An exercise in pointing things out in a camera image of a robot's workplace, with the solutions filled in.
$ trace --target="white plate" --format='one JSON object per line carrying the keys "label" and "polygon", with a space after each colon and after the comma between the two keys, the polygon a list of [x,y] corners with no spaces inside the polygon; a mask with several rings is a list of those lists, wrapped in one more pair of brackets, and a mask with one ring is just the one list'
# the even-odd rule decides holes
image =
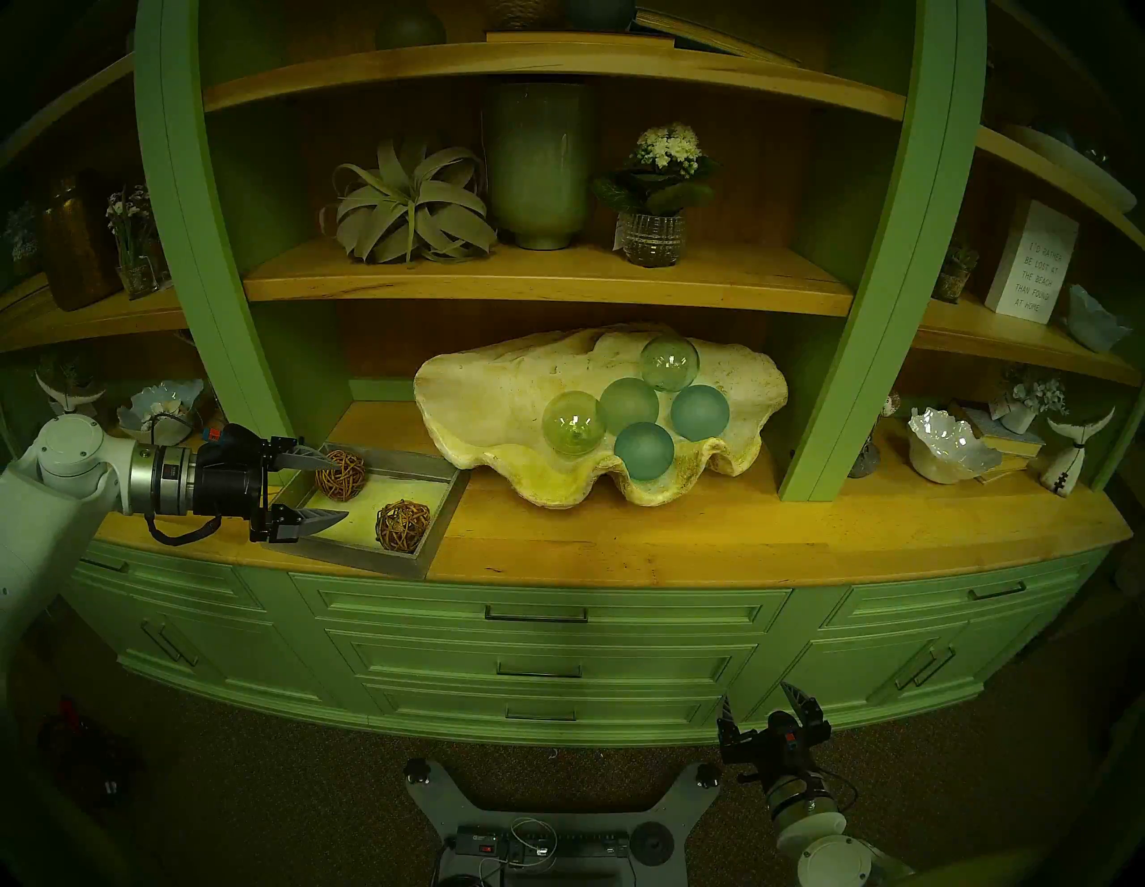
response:
{"label": "white plate", "polygon": [[1053,136],[1030,129],[1028,126],[1006,126],[1002,133],[1066,172],[1073,173],[1122,213],[1128,213],[1137,206],[1137,198],[1128,188],[1088,157]]}

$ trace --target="frosted glass ball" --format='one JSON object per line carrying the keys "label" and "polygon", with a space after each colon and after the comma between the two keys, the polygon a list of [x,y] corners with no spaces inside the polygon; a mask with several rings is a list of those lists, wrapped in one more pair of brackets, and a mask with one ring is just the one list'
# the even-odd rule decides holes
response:
{"label": "frosted glass ball", "polygon": [[643,379],[627,375],[605,389],[600,409],[609,433],[619,434],[633,422],[655,422],[660,417],[660,398]]}
{"label": "frosted glass ball", "polygon": [[689,385],[672,401],[672,428],[689,441],[719,436],[731,418],[727,398],[710,385]]}
{"label": "frosted glass ball", "polygon": [[700,372],[696,347],[679,335],[657,335],[640,353],[640,375],[661,391],[679,391]]}
{"label": "frosted glass ball", "polygon": [[621,457],[633,481],[655,481],[672,465],[672,435],[653,422],[635,422],[616,436],[613,452]]}
{"label": "frosted glass ball", "polygon": [[566,391],[548,402],[540,429],[561,456],[584,456],[605,438],[605,417],[600,403],[587,391]]}

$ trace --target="blue glass ball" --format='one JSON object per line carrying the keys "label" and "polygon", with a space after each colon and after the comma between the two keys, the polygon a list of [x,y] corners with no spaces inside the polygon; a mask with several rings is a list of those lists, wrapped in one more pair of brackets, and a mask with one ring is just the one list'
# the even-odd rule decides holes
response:
{"label": "blue glass ball", "polygon": [[621,457],[633,481],[655,481],[676,458],[672,435],[653,422],[635,422],[616,436],[613,452]]}
{"label": "blue glass ball", "polygon": [[657,335],[640,353],[640,375],[661,391],[679,391],[700,372],[700,353],[680,335]]}
{"label": "blue glass ball", "polygon": [[660,398],[643,379],[617,379],[600,395],[600,409],[610,434],[619,434],[633,422],[655,422]]}
{"label": "blue glass ball", "polygon": [[672,401],[672,428],[689,441],[719,436],[731,418],[727,398],[710,385],[688,386]]}
{"label": "blue glass ball", "polygon": [[587,391],[559,394],[540,419],[545,441],[561,456],[584,456],[605,438],[600,404]]}

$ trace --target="sign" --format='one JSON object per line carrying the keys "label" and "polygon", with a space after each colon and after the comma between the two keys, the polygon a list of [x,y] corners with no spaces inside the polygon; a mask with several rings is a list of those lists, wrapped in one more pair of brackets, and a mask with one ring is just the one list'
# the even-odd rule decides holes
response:
{"label": "sign", "polygon": [[1019,201],[986,307],[1049,323],[1076,239],[1073,219],[1037,200]]}

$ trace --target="floor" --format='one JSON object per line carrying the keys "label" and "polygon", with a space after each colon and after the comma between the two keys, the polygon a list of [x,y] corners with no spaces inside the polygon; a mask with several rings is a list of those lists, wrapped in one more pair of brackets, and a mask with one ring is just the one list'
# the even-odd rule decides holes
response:
{"label": "floor", "polygon": [[[818,757],[861,790],[848,831],[916,869],[1052,840],[1105,727],[1142,689],[1143,628],[1137,605],[1106,608],[1043,635],[973,702],[837,734]],[[13,670],[29,736],[61,692],[141,751],[139,782],[100,816],[180,887],[425,884],[436,839],[402,784],[412,757],[441,761],[484,807],[569,810],[640,809],[684,765],[717,757],[423,741],[234,708],[123,671],[58,602]],[[692,884],[790,884],[773,841],[759,787],[725,779],[687,845]]]}

